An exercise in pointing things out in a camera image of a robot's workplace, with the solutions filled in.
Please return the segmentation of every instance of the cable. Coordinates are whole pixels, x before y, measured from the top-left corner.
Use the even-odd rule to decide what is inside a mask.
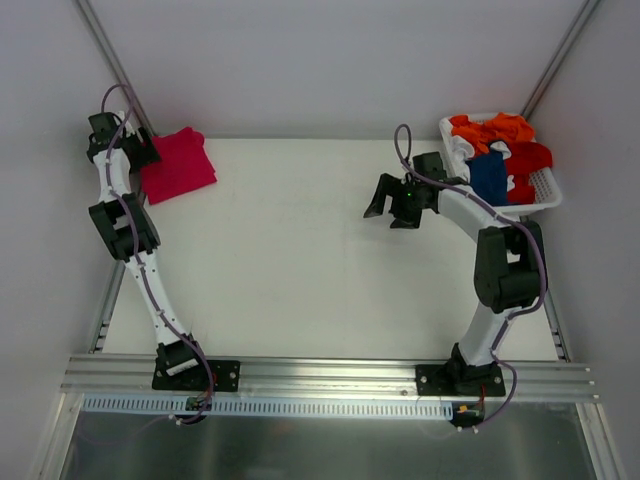
[[[480,395],[480,400],[478,400],[478,403],[476,403],[473,406],[473,408],[480,407],[484,411],[484,401],[485,401],[485,398],[487,396],[487,388],[484,386],[484,383],[481,385],[481,388],[482,388],[482,393]]]
[[[134,94],[133,91],[131,90],[131,87],[129,87],[128,85],[124,84],[124,83],[117,83],[115,85],[112,85],[104,94],[104,96],[102,97],[102,103],[100,106],[101,112],[104,113],[104,109],[106,106],[106,102],[107,102],[107,98],[109,97],[109,95],[111,94],[111,92],[113,92],[116,88],[122,88],[123,90],[128,90],[129,95],[127,95],[127,99],[128,99],[128,109],[127,112],[124,116],[124,118],[122,119],[122,122],[120,123],[120,125],[118,126],[116,133],[113,135],[113,137],[111,138],[111,141],[109,142],[109,146],[107,147],[107,162],[106,162],[106,168],[105,168],[105,177],[107,180],[107,186],[110,188],[111,190],[111,194],[116,198],[116,200],[118,201],[118,203],[120,204],[120,206],[122,207],[122,210],[124,211],[126,217],[127,217],[127,221],[129,222],[129,226],[131,227],[131,233],[133,235],[133,257],[135,258],[135,261],[137,262],[138,267],[140,268],[140,277],[142,278],[142,283],[144,284],[144,289],[147,292],[147,295],[149,296],[149,300],[151,301],[151,304],[153,305],[153,308],[157,311],[160,312],[159,316],[160,319],[162,320],[162,323],[164,323],[164,325],[171,331],[171,333],[173,333],[177,338],[179,338],[187,347],[189,347],[191,350],[193,350],[193,352],[196,354],[196,356],[198,357],[198,359],[202,362],[202,365],[207,373],[207,380],[209,381],[209,387],[207,389],[207,395],[205,397],[205,401],[202,402],[202,406],[200,407],[200,409],[198,410],[198,412],[193,415],[192,417],[189,417],[187,419],[180,419],[178,420],[179,423],[183,423],[185,425],[189,425],[189,424],[193,424],[194,422],[196,422],[205,412],[205,410],[207,409],[208,404],[211,401],[211,397],[213,396],[213,387],[214,387],[214,381],[213,381],[213,374],[211,372],[211,367],[209,366],[209,362],[207,362],[207,357],[204,354],[204,352],[202,351],[202,349],[200,348],[200,346],[197,343],[191,342],[186,335],[181,334],[180,332],[178,332],[178,330],[176,330],[176,328],[171,324],[171,322],[169,321],[169,319],[167,319],[166,315],[164,314],[164,311],[160,308],[160,305],[158,304],[158,301],[156,300],[155,296],[153,295],[153,291],[151,290],[151,286],[149,285],[149,279],[147,278],[147,272],[144,268],[145,264],[142,261],[142,258],[140,258],[140,255],[138,254],[138,249],[140,247],[140,239],[138,238],[138,232],[136,230],[136,226],[135,226],[135,222],[133,220],[133,215],[131,214],[131,211],[129,210],[129,207],[127,206],[127,203],[124,201],[124,199],[115,192],[115,190],[113,189],[113,184],[111,181],[111,153],[113,151],[113,147],[116,144],[116,141],[118,140],[118,138],[120,137],[120,135],[122,135],[122,132],[124,131],[127,121],[129,120],[129,118],[131,117],[131,114],[133,113],[133,99],[134,99]]]
[[[399,140],[398,140],[398,136],[403,129],[406,130],[407,132],[408,147],[407,147],[406,156],[402,155],[402,152],[400,151]],[[467,197],[468,199],[470,199],[475,204],[480,206],[484,211],[486,211],[489,215],[491,215],[495,219],[499,220],[500,222],[506,225],[510,225],[512,227],[517,228],[525,235],[525,237],[527,238],[527,242],[529,243],[529,245],[531,246],[531,249],[533,250],[533,254],[536,258],[536,265],[538,266],[538,271],[540,272],[540,294],[538,296],[538,301],[532,307],[523,309],[523,310],[516,310],[511,312],[509,315],[507,315],[507,320],[506,320],[507,324],[521,315],[526,315],[528,313],[533,313],[539,310],[544,303],[544,297],[547,293],[547,275],[546,275],[546,269],[544,266],[544,260],[542,259],[542,252],[540,251],[540,247],[538,247],[538,244],[536,243],[529,229],[527,229],[527,227],[522,225],[520,222],[516,222],[514,220],[511,220],[510,218],[500,215],[491,205],[489,205],[487,202],[485,202],[483,199],[481,199],[477,195],[474,195],[473,193],[470,193],[454,185],[448,185],[446,183],[438,182],[436,180],[432,180],[428,177],[420,175],[411,167],[409,163],[409,158],[411,157],[412,143],[413,143],[413,139],[411,136],[411,128],[409,127],[409,125],[407,125],[406,123],[402,123],[398,125],[398,127],[396,128],[396,131],[393,134],[393,145],[395,147],[396,154],[398,155],[398,159],[400,160],[400,163],[402,164],[404,169],[407,172],[409,172],[409,174],[411,174],[413,177],[417,178],[418,180],[426,183],[427,185],[432,185],[434,187],[442,188],[445,190],[451,190],[453,192],[459,193],[460,195]],[[488,421],[493,420],[494,418],[496,418],[498,415],[500,415],[502,412],[505,411],[505,409],[511,403],[511,400],[513,400],[513,397],[516,393],[516,388],[518,385],[518,374],[516,372],[516,369],[513,368],[511,365],[509,365],[507,362],[500,360],[496,355],[495,349],[497,348],[497,344],[499,343],[499,340],[500,340],[500,337],[496,338],[496,341],[492,345],[490,353],[491,353],[491,357],[498,365],[501,365],[507,368],[509,371],[511,371],[511,374],[513,375],[511,390],[509,391],[509,394],[507,395],[507,398],[502,403],[502,405],[500,405],[500,407],[498,407],[498,409],[495,412],[493,412],[489,417],[483,420],[482,424],[485,424]]]

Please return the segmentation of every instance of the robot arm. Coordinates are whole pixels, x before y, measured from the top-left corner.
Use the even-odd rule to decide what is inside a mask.
[[[473,192],[461,179],[447,178],[437,152],[416,156],[413,163],[422,176]],[[530,306],[540,294],[541,272],[525,235],[513,226],[505,226],[464,195],[427,185],[411,175],[402,180],[381,175],[364,217],[381,215],[387,196],[392,198],[390,213],[395,217],[391,228],[418,228],[422,210],[431,209],[452,220],[476,242],[474,286],[478,307],[464,337],[454,345],[451,358],[425,375],[427,385],[420,394],[476,395],[481,385],[490,384],[488,396],[504,395],[503,386],[495,388],[494,379],[502,377],[492,354],[510,328],[509,315]],[[543,252],[540,227],[535,222],[523,225]]]
[[[89,208],[89,214],[109,253],[116,260],[125,262],[138,284],[153,321],[158,343],[158,370],[163,375],[173,376],[198,365],[194,352],[179,336],[191,342],[193,338],[178,320],[167,298],[156,260],[160,238],[137,196],[131,193],[129,184],[130,172],[158,161],[159,156],[144,129],[136,133],[127,125],[123,137],[115,142],[107,158],[108,145],[116,134],[116,121],[120,118],[113,113],[89,118],[93,134],[89,137],[87,156],[98,169],[100,177],[100,197],[98,203]],[[134,226],[138,251],[134,251]]]

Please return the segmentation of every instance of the pink cloth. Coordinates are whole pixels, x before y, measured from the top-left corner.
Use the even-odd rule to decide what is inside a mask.
[[[161,161],[140,170],[149,203],[164,202],[218,181],[204,151],[204,135],[191,127],[166,137],[153,137]]]

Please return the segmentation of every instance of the red cloth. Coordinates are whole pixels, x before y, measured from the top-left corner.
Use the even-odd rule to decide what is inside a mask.
[[[491,120],[476,123],[467,115],[451,117],[451,135],[460,135],[473,145],[475,155],[489,153],[489,144],[495,140],[509,142],[530,142],[535,131],[520,115],[499,113]]]
[[[513,175],[515,187],[507,192],[511,204],[525,205],[536,201],[536,189],[529,184],[533,172],[553,165],[551,150],[534,142],[513,142],[507,144],[511,157],[504,161],[507,176]]]
[[[153,137],[161,161],[140,170],[149,203],[164,202],[218,181],[204,151],[204,135],[187,127],[166,137]]]

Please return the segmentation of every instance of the white basket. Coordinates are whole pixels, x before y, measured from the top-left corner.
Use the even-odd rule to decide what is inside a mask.
[[[486,120],[491,120],[497,115],[497,113],[478,113],[475,115],[468,115],[469,120],[475,123],[484,123]],[[445,117],[440,120],[440,133],[442,133],[442,140],[444,141],[445,149],[445,169],[450,176],[460,176],[460,172],[456,165],[451,161],[453,157],[452,148],[452,125],[450,122],[451,117]],[[550,168],[543,168],[537,172],[532,173],[529,176],[529,184],[533,185],[536,189],[536,201],[535,203],[528,205],[511,205],[508,207],[494,207],[499,213],[510,216],[525,216],[533,212],[544,210],[545,208],[553,208],[560,205],[562,202],[562,193],[553,178],[553,173]]]

